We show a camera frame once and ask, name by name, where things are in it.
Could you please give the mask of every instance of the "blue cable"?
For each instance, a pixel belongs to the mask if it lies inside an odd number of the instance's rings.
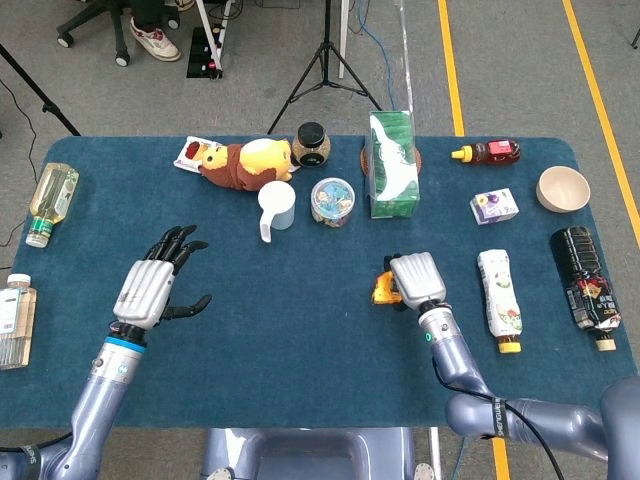
[[[384,63],[387,66],[387,91],[389,92],[389,100],[391,100],[391,110],[395,110],[396,109],[396,99],[393,95],[393,76],[392,76],[392,70],[391,70],[391,64],[389,63],[389,58],[387,56],[387,50],[384,48],[384,45],[382,44],[382,42],[380,40],[378,40],[378,37],[376,37],[373,33],[371,33],[366,25],[365,22],[362,20],[362,5],[364,5],[364,0],[357,0],[358,1],[358,22],[360,23],[360,28],[367,34],[369,35],[374,42],[376,42],[378,44],[378,46],[380,47],[380,50],[382,50],[382,56],[384,57]]]
[[[462,466],[462,456],[464,455],[465,448],[467,448],[467,437],[464,437],[462,439],[462,443],[460,444],[460,451],[458,452],[456,467],[453,469],[453,473],[451,474],[451,480],[456,480],[458,478],[458,472],[460,471],[460,467]]]

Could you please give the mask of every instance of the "tissue box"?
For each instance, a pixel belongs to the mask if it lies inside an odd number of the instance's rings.
[[[372,112],[366,156],[371,218],[410,217],[420,201],[409,112]]]
[[[473,197],[471,210],[478,225],[486,225],[515,217],[518,206],[511,190],[503,188],[493,192],[479,193]]]

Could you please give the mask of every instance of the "yellow cap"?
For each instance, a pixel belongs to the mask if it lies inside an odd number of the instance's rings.
[[[471,150],[471,145],[465,145],[460,150],[451,152],[451,158],[457,158],[462,163],[469,163],[471,161],[471,157],[473,157],[473,150]]]
[[[520,353],[522,351],[520,342],[499,343],[498,348],[500,353]]]
[[[596,347],[601,352],[611,352],[616,349],[616,341],[613,338],[596,340]]]

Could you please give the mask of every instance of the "beige bowl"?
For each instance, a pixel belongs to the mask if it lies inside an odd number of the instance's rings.
[[[536,187],[538,201],[547,210],[567,213],[580,210],[589,202],[591,189],[587,180],[573,168],[547,168]]]

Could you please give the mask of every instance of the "stuffed animal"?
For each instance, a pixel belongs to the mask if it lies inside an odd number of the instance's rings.
[[[291,180],[291,146],[287,140],[261,138],[245,145],[218,145],[198,152],[198,168],[220,187],[257,191],[273,180]]]

